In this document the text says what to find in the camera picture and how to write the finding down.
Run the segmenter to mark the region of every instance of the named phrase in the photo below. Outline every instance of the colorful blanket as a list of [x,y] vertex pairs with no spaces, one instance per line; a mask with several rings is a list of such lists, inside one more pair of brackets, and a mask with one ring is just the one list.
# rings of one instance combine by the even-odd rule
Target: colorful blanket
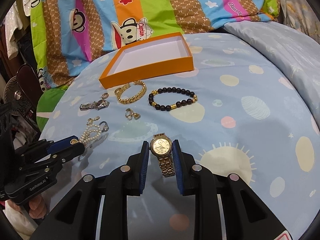
[[279,0],[32,0],[33,46],[43,89],[69,85],[87,65],[132,42],[270,21]]

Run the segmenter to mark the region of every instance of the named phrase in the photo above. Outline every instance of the watch dial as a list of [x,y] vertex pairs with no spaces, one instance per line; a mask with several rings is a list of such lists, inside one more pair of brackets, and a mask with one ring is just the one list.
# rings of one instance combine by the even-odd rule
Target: watch dial
[[166,139],[157,139],[152,145],[152,149],[156,154],[165,155],[170,151],[170,143]]

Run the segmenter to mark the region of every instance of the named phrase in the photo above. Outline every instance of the orange box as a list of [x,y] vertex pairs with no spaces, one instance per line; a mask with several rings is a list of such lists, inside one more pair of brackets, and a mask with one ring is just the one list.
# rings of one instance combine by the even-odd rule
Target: orange box
[[128,44],[101,74],[105,89],[168,74],[192,71],[193,58],[181,33],[170,33]]

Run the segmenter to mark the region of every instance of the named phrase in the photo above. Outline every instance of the hand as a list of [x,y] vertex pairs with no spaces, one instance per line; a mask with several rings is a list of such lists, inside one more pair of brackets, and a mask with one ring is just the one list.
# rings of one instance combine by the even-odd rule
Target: hand
[[[7,201],[8,205],[15,211],[21,212],[21,207],[12,202],[12,200]],[[44,199],[41,195],[38,195],[29,201],[29,215],[33,219],[43,218],[47,213],[47,207],[44,203]]]

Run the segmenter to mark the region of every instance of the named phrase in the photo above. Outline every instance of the fan grille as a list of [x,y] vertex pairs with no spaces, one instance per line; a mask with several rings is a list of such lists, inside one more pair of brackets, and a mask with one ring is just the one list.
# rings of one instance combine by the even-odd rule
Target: fan grille
[[24,96],[24,94],[21,93],[21,88],[18,85],[16,76],[10,79],[5,86],[4,102],[11,103],[12,115],[21,115],[21,113],[24,114],[31,106],[28,99]]

